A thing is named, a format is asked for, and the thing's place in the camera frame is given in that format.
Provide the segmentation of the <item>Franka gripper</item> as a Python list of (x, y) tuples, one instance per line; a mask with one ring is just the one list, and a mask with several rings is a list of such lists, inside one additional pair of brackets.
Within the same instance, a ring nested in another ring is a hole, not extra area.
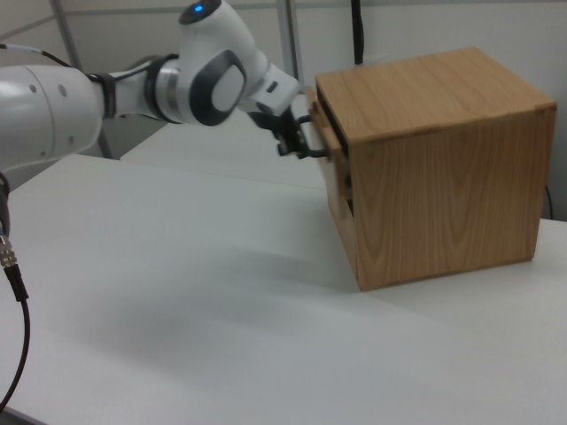
[[(280, 156), (308, 156), (308, 147), (291, 104), (300, 90), (299, 81), (270, 63), (260, 80), (246, 93), (246, 112), (253, 113), (258, 128), (268, 130), (278, 141)], [(279, 116), (283, 115), (283, 124)]]

